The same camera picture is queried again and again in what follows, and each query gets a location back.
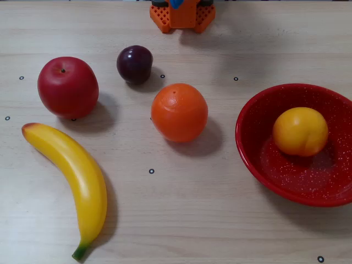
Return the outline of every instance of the red bowl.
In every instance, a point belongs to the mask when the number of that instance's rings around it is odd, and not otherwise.
[[[293,107],[313,108],[328,124],[327,145],[313,157],[285,155],[273,143],[275,120]],[[352,102],[344,96],[309,84],[266,89],[243,107],[235,137],[249,171],[278,195],[310,206],[352,202]]]

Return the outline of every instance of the red apple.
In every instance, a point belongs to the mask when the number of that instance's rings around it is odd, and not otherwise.
[[[93,110],[99,87],[87,63],[73,57],[59,57],[41,70],[38,92],[50,112],[71,119],[86,116]]]

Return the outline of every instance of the banana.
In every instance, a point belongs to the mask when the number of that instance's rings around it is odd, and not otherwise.
[[[29,123],[22,127],[22,134],[62,171],[71,187],[81,235],[72,257],[80,260],[104,225],[107,194],[103,174],[81,145],[55,128]]]

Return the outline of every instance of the dark purple plum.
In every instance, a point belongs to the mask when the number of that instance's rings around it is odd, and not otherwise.
[[[150,77],[153,55],[142,46],[130,46],[123,49],[117,57],[117,71],[131,84],[142,84]]]

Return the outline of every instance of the orange fruit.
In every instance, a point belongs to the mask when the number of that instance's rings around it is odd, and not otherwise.
[[[276,120],[273,139],[286,154],[313,156],[328,140],[328,125],[322,114],[312,108],[291,108]]]
[[[155,97],[151,109],[157,130],[170,141],[187,142],[198,137],[208,118],[202,94],[188,84],[171,84]]]

